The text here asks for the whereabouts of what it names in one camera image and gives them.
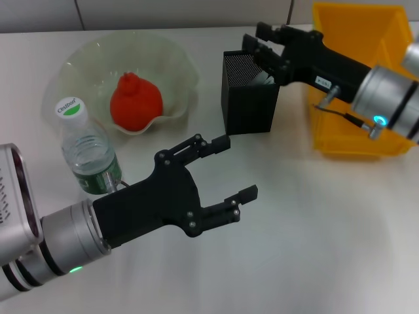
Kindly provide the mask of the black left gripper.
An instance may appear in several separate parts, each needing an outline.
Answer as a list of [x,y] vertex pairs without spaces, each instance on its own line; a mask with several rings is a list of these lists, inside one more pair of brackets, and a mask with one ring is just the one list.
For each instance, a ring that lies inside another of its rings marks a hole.
[[93,202],[102,236],[111,247],[119,247],[163,226],[174,225],[188,236],[197,236],[189,222],[200,224],[203,232],[240,221],[240,205],[257,199],[254,184],[223,202],[204,207],[186,165],[199,158],[230,148],[230,137],[210,142],[199,133],[155,155],[155,168],[145,180]]

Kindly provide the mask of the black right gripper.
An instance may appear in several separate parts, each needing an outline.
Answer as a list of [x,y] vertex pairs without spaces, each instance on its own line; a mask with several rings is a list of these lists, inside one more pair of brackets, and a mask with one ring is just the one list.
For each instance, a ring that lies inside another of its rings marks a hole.
[[327,48],[323,34],[318,31],[303,31],[287,25],[273,28],[259,22],[255,36],[284,46],[280,56],[251,35],[245,34],[242,40],[242,50],[252,55],[254,63],[282,86],[302,82],[327,92],[330,84],[340,88],[340,100],[351,103],[371,70],[369,66]]

